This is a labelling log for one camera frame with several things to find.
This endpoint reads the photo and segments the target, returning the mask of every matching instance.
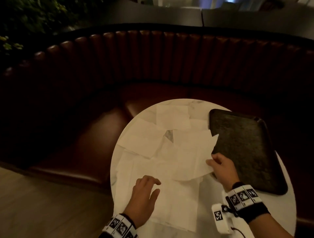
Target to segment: person's left hand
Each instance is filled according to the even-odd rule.
[[[160,185],[159,179],[145,175],[137,179],[133,187],[131,199],[124,210],[134,222],[136,229],[144,225],[154,211],[155,202],[160,193],[159,189],[152,192],[154,184]]]

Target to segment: wristband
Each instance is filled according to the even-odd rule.
[[[110,234],[113,238],[136,238],[136,230],[133,221],[126,214],[118,214],[111,217],[102,232]]]
[[[228,197],[233,205],[233,211],[247,223],[250,223],[262,214],[269,213],[254,188],[251,185],[242,185],[243,183],[240,183],[235,183],[232,186],[233,190],[228,192]]]

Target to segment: hand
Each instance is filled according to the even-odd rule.
[[[136,229],[144,225],[154,211],[155,202],[160,193],[159,189],[153,191],[154,184],[160,185],[161,182],[152,177],[145,175],[141,179],[137,179],[133,187],[131,199],[124,212],[134,222]]]
[[[232,186],[240,181],[234,163],[221,153],[212,154],[212,158],[206,160],[206,164],[214,169],[215,176],[225,190],[232,190]]]

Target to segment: brown leather sofa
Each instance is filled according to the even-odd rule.
[[[313,62],[313,50],[289,42],[190,32],[65,41],[3,73],[0,165],[110,192],[113,149],[134,116],[169,99],[206,100],[266,121],[294,186],[298,229],[309,229]]]

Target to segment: person's right arm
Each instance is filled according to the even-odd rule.
[[[213,168],[216,178],[224,186],[224,189],[226,191],[231,191],[234,189],[234,185],[240,182],[232,160],[220,153],[212,154],[212,158],[212,160],[206,160],[206,163]],[[248,224],[255,238],[293,237],[283,229],[269,213],[266,212],[258,215],[253,220],[249,221]]]

